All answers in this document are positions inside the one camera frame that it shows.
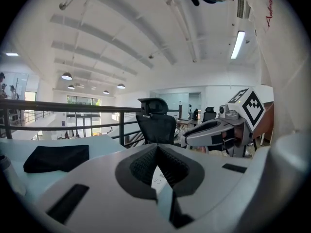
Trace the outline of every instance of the black cloth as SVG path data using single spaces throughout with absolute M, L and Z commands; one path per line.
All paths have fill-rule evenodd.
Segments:
M 38 146 L 24 163 L 26 173 L 69 172 L 89 159 L 88 145 Z

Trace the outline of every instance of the office chair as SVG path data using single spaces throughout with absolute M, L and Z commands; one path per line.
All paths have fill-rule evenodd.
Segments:
M 205 109 L 202 122 L 212 120 L 212 119 L 216 118 L 216 115 L 217 115 L 217 113 L 214 112 L 214 107 L 208 107 Z
M 160 98 L 138 100 L 141 102 L 141 112 L 136 113 L 136 120 L 145 137 L 145 144 L 175 145 L 176 120 L 174 117 L 166 115 L 169 110 L 167 103 Z

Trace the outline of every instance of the mesh chair back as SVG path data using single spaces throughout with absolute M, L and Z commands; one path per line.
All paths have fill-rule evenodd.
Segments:
M 203 114 L 203 121 L 202 122 L 206 122 L 212 119 L 216 118 L 217 113 L 214 112 L 214 107 L 208 107 L 205 109 L 205 112 Z
M 136 113 L 136 120 L 148 143 L 174 144 L 174 134 L 176 129 L 176 120 L 172 116 L 152 115 L 143 116 L 142 113 Z

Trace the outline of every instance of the desk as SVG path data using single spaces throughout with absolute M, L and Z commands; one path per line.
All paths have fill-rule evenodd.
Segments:
M 177 123 L 177 134 L 183 135 L 189 130 L 189 124 L 198 124 L 197 120 L 176 120 Z
M 88 145 L 89 159 L 126 149 L 107 135 L 51 141 L 0 139 L 0 145 L 0 153 L 5 154 L 11 160 L 11 163 L 18 177 L 26 187 L 27 193 L 25 198 L 30 202 L 35 202 L 51 185 L 67 174 L 63 171 L 47 173 L 25 173 L 23 165 L 37 146 L 60 147 L 72 145 Z

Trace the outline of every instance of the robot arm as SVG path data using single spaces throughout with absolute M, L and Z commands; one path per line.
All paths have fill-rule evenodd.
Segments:
M 255 91 L 248 88 L 239 91 L 226 105 L 220 106 L 219 111 L 218 118 L 187 131 L 181 138 L 181 146 L 216 146 L 224 143 L 226 148 L 241 148 L 252 139 L 265 109 Z M 243 129 L 243 137 L 239 141 L 234 139 L 235 127 Z

